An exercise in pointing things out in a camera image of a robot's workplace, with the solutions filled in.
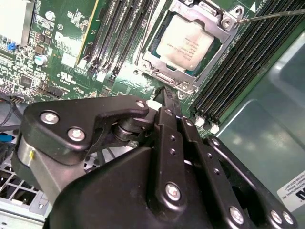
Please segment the metal bolt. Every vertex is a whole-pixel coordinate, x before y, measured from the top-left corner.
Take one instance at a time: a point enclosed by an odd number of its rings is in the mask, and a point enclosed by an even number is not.
[[[244,218],[236,207],[230,207],[230,214],[236,223],[238,224],[244,223]]]
[[[165,110],[165,113],[167,113],[169,116],[172,116],[172,115],[173,115],[172,111],[169,110],[169,109],[166,109],[166,110]]]
[[[142,101],[140,101],[140,100],[137,100],[137,105],[139,106],[139,107],[141,107],[141,108],[144,108],[145,107],[145,104],[142,102]]]
[[[147,61],[142,62],[142,68],[146,71],[150,70],[150,65]]]
[[[68,131],[68,136],[71,140],[75,142],[80,142],[85,139],[85,133],[78,129],[78,128],[72,128]]]
[[[212,142],[213,142],[215,145],[219,146],[219,142],[218,142],[215,138],[212,139]]]
[[[282,219],[276,211],[272,210],[272,211],[270,211],[270,214],[271,214],[271,216],[272,216],[272,218],[274,219],[275,222],[277,222],[278,224],[282,224]]]
[[[231,25],[231,21],[230,20],[224,20],[223,22],[222,22],[222,25],[225,27],[225,28],[229,28],[230,27],[230,25]]]
[[[186,122],[186,124],[189,125],[189,126],[192,126],[192,125],[193,125],[192,122],[191,122],[190,120],[188,120],[188,119],[186,119],[185,122]]]
[[[179,188],[176,185],[168,183],[165,187],[165,192],[171,200],[173,200],[173,201],[180,200],[181,193],[180,193]]]
[[[41,121],[47,124],[55,124],[59,121],[59,117],[52,112],[45,112],[40,115]]]
[[[290,217],[290,215],[287,212],[283,212],[283,216],[284,216],[285,220],[287,221],[287,223],[289,223],[291,225],[294,223],[294,221],[292,220],[292,218]]]

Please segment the cable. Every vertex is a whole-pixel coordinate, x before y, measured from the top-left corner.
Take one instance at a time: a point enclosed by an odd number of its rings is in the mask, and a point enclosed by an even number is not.
[[[18,107],[16,106],[16,104],[12,101],[12,99],[9,96],[7,96],[6,94],[0,94],[0,99],[5,100],[5,101],[7,101],[7,103],[10,104],[10,111],[7,114],[7,116],[5,117],[5,119],[0,123],[0,126],[5,125],[10,120],[13,113],[21,121],[23,115],[20,112],[20,110],[18,109]],[[19,127],[20,127],[20,125],[4,126],[4,127],[0,128],[0,132],[16,130],[16,129],[19,129]]]
[[[244,20],[238,21],[237,24],[244,24],[244,23],[248,23],[248,22],[265,20],[265,19],[276,18],[276,17],[295,16],[295,15],[300,15],[300,14],[305,14],[305,9],[300,9],[300,10],[295,10],[295,11],[284,11],[284,12],[273,13],[273,14],[269,14],[269,15],[256,17],[256,18],[244,19]]]
[[[5,119],[2,121],[2,123],[0,123],[0,126],[3,126],[4,124],[6,124],[9,121],[9,119],[11,118],[12,115],[13,115],[13,109],[12,109],[12,106],[10,104],[10,111],[7,114],[7,116],[5,117]]]
[[[0,132],[7,132],[20,129],[20,125],[1,126]]]

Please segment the black cable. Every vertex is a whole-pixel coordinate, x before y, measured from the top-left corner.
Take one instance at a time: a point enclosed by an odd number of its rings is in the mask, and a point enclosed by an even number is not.
[[[6,132],[6,131],[13,131],[20,129],[20,125],[8,125],[8,126],[1,126],[0,132]]]
[[[13,115],[13,109],[12,109],[12,105],[10,104],[10,111],[7,114],[7,116],[5,117],[5,119],[2,121],[2,123],[0,123],[0,126],[3,126],[4,124],[6,124],[12,115]]]
[[[10,111],[9,111],[8,115],[5,117],[5,119],[0,123],[0,126],[3,126],[4,124],[6,124],[9,121],[9,119],[11,118],[13,113],[16,115],[16,117],[19,120],[22,120],[22,117],[23,117],[22,113],[20,112],[20,110],[18,109],[16,104],[12,101],[12,99],[9,96],[6,96],[5,94],[0,94],[0,99],[3,99],[7,103],[10,104]],[[19,127],[20,127],[20,125],[5,126],[5,127],[0,128],[0,132],[16,130],[16,129],[19,129]]]

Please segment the white label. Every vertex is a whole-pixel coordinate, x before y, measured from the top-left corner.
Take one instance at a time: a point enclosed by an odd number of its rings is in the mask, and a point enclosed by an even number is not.
[[[76,57],[71,56],[67,53],[64,53],[63,56],[62,56],[62,59],[61,59],[61,63],[65,64],[65,65],[67,65],[71,68],[74,68],[75,63],[76,63]]]
[[[305,204],[305,171],[289,181],[277,191],[278,196],[289,211]]]

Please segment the chip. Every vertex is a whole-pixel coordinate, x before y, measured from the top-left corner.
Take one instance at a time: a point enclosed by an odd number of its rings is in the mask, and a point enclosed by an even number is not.
[[[214,36],[207,34],[200,24],[174,15],[156,51],[169,66],[193,71],[213,41]]]
[[[19,84],[24,86],[24,87],[30,88],[31,85],[32,85],[32,79],[25,76],[25,75],[22,75],[21,78],[20,78],[20,83]]]
[[[46,38],[45,35],[40,34],[40,36],[39,36],[39,41],[42,42],[42,43],[44,43],[45,38]]]
[[[36,46],[35,53],[36,55],[42,55],[44,53],[44,47]]]
[[[44,43],[49,45],[51,43],[51,37],[45,37]]]

